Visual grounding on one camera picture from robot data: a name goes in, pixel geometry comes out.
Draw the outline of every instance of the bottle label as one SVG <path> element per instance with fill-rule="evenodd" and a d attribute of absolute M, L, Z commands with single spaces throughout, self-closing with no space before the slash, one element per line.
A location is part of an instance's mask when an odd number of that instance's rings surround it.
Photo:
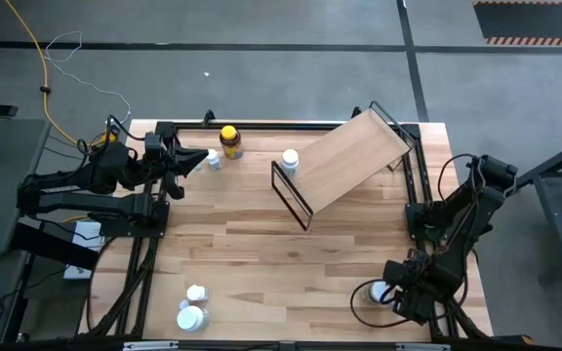
<path fill-rule="evenodd" d="M 226 157 L 232 160 L 239 159 L 244 154 L 244 149 L 242 148 L 242 145 L 237 145 L 232 147 L 224 146 L 223 148 Z"/>

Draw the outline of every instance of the gray floor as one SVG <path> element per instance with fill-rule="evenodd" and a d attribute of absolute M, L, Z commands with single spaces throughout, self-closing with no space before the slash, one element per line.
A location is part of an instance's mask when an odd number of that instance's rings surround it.
<path fill-rule="evenodd" d="M 17 2 L 41 40 L 82 30 L 94 41 L 402 43 L 394 0 Z M 407 6 L 416 44 L 485 45 L 471 1 Z M 0 39 L 26 40 L 1 1 Z M 454 153 L 491 154 L 525 172 L 562 148 L 562 56 L 418 55 L 418 62 L 428 116 L 447 124 Z M 399 121 L 418 120 L 404 54 L 82 50 L 62 67 L 122 93 L 134 118 L 201 118 L 212 108 L 220 118 L 343 120 L 377 99 Z M 117 97 L 50 74 L 52 114 L 72 135 L 92 138 L 108 113 L 124 115 Z M 0 49 L 0 103 L 18 105 L 20 118 L 42 118 L 41 82 L 35 51 Z M 39 172 L 76 162 L 46 152 Z M 493 223 L 478 251 L 495 334 L 562 346 L 562 283 L 542 287 L 537 278 L 562 264 L 562 249 L 535 191 L 509 198 Z M 70 335 L 80 301 L 45 293 L 23 327 L 36 338 Z"/>

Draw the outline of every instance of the white cap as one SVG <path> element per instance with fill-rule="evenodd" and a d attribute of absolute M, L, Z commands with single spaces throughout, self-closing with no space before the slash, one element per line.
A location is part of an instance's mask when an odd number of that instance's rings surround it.
<path fill-rule="evenodd" d="M 198 330 L 204 321 L 203 310 L 196 306 L 188 306 L 177 315 L 177 325 L 186 332 Z"/>
<path fill-rule="evenodd" d="M 283 151 L 283 162 L 288 166 L 295 165 L 299 161 L 299 153 L 294 149 Z"/>
<path fill-rule="evenodd" d="M 379 301 L 381 296 L 387 290 L 387 283 L 386 282 L 374 282 L 370 286 L 370 297 L 374 301 Z"/>
<path fill-rule="evenodd" d="M 187 289 L 187 299 L 190 301 L 199 301 L 205 299 L 205 288 L 193 285 Z"/>
<path fill-rule="evenodd" d="M 215 149 L 209 149 L 209 150 L 207 150 L 207 151 L 209 152 L 208 155 L 207 155 L 207 160 L 208 160 L 208 161 L 214 161 L 215 159 L 218 159 L 219 153 L 216 152 Z"/>
<path fill-rule="evenodd" d="M 189 305 L 190 305 L 190 302 L 188 302 L 187 300 L 183 300 L 182 302 L 180 302 L 180 310 L 182 310 L 183 308 L 185 308 Z"/>

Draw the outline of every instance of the striped caution tape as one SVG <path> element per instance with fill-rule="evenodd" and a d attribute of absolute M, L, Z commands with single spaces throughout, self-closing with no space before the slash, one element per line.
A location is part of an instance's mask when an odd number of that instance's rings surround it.
<path fill-rule="evenodd" d="M 502 5 L 562 5 L 562 1 L 498 1 L 498 0 L 488 0 L 488 1 L 475 1 L 472 5 L 482 5 L 482 4 L 502 4 Z"/>
<path fill-rule="evenodd" d="M 553 45 L 562 46 L 562 38 L 519 38 L 492 37 L 485 39 L 487 44 L 495 45 Z"/>

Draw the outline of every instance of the yellow cable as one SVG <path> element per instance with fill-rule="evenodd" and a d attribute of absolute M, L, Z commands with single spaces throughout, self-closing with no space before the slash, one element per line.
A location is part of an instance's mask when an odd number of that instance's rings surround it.
<path fill-rule="evenodd" d="M 10 0 L 6 0 L 6 4 L 8 4 L 8 7 L 10 7 L 10 10 L 12 10 L 12 12 L 15 14 L 15 16 L 19 20 L 20 24 L 22 24 L 22 26 L 23 26 L 23 28 L 25 28 L 25 31 L 27 32 L 27 34 L 29 34 L 29 36 L 31 37 L 31 40 L 34 42 L 34 46 L 36 46 L 36 50 L 38 51 L 38 56 L 40 57 L 40 61 L 43 64 L 43 76 L 45 78 L 44 82 L 43 82 L 43 86 L 45 88 L 49 88 L 49 75 L 48 75 L 48 72 L 47 72 L 47 63 L 45 62 L 45 58 L 43 58 L 43 52 L 42 52 L 42 50 L 40 50 L 40 45 L 38 45 L 38 41 L 36 40 L 36 37 L 34 37 L 34 34 L 31 32 L 31 30 L 29 29 L 27 24 L 25 24 L 25 21 L 20 16 L 17 9 L 15 9 L 15 7 L 12 5 Z M 56 127 L 56 129 L 58 130 L 58 132 L 60 132 L 60 134 L 65 136 L 67 139 L 69 139 L 70 142 L 72 142 L 73 144 L 77 143 L 77 140 L 75 140 L 70 135 L 68 135 L 65 131 L 63 131 L 62 128 L 60 128 L 60 126 L 53 120 L 53 118 L 51 118 L 51 115 L 49 114 L 49 109 L 47 108 L 47 93 L 46 92 L 43 92 L 43 111 L 45 112 L 45 117 L 47 117 L 49 122 L 51 122 L 51 124 L 54 127 Z"/>
<path fill-rule="evenodd" d="M 77 220 L 84 220 L 84 219 L 88 219 L 87 215 L 77 215 L 71 218 L 67 218 L 65 220 L 62 221 L 62 223 L 70 223 L 72 221 L 77 221 Z"/>

